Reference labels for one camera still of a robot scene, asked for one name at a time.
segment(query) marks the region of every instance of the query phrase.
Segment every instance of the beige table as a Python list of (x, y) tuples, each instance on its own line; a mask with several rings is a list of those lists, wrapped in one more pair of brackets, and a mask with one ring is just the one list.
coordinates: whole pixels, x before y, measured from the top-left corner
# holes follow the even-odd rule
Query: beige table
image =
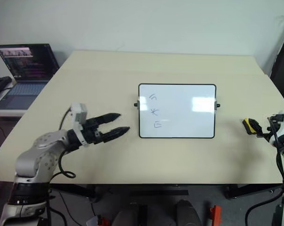
[[(221, 104), (213, 139), (142, 139), (138, 136), (139, 83), (214, 83)], [(72, 102), (87, 105), (88, 118), (121, 113), (104, 132), (131, 129), (106, 144), (80, 148), (63, 158), (75, 179), (56, 183), (214, 184), (280, 183), (276, 150), (246, 134), (241, 120), (284, 110), (284, 99), (251, 56), (75, 51), (43, 89), (0, 149), (0, 180), (14, 179), (17, 156), (40, 135), (55, 131)], [(66, 118), (64, 128), (71, 128)]]

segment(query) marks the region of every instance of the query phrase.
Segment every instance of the floor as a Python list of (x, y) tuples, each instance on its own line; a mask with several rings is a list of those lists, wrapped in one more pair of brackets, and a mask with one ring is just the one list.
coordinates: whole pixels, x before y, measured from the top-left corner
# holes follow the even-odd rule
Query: floor
[[(6, 202), (12, 184), (0, 182), (0, 214)], [(144, 190), (188, 190), (189, 195), (173, 196), (131, 196), (132, 191)], [(102, 186), (98, 190), (103, 193), (102, 199), (93, 204), (96, 215), (101, 214), (109, 220), (113, 220), (118, 211), (125, 209), (130, 203), (143, 204), (148, 206), (147, 226), (174, 226), (174, 205), (181, 199), (189, 200), (197, 210), (203, 226), (210, 226), (211, 220), (208, 217), (210, 207), (220, 205), (222, 207), (221, 226), (243, 226), (247, 209), (256, 203), (267, 200), (276, 195), (271, 192), (263, 192), (252, 196), (245, 196), (235, 200), (227, 200), (223, 196), (224, 186)], [(72, 216), (81, 225), (93, 217), (91, 205), (87, 198), (62, 193), (70, 209)], [(51, 200), (51, 207), (61, 211), (68, 220), (69, 226), (76, 226), (68, 216), (66, 207), (57, 191), (52, 195), (56, 196)], [(271, 225), (276, 205), (280, 202), (267, 204), (254, 210), (249, 217), (249, 225), (261, 226)], [(52, 214), (54, 226), (63, 225), (62, 220), (56, 214)]]

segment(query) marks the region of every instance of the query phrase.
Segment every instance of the laptop trackpad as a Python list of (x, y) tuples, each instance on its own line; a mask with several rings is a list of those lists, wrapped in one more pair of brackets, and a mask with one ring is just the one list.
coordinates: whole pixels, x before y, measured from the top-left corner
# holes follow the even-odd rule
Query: laptop trackpad
[(0, 110), (27, 110), (37, 96), (6, 96), (0, 101)]

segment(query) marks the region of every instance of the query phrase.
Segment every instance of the whiteboard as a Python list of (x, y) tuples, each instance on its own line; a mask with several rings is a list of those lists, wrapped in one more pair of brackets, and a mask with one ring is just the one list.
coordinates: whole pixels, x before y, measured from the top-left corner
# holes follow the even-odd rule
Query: whiteboard
[(140, 137), (214, 137), (214, 84), (140, 84), (138, 90)]

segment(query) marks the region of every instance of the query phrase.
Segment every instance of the red object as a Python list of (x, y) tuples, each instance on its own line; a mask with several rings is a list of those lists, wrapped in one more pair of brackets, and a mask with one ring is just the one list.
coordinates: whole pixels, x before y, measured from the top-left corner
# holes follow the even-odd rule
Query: red object
[(220, 226), (221, 225), (221, 207), (214, 206), (214, 208), (210, 208), (212, 226)]
[(110, 226), (110, 222), (102, 217), (98, 217), (97, 226)]

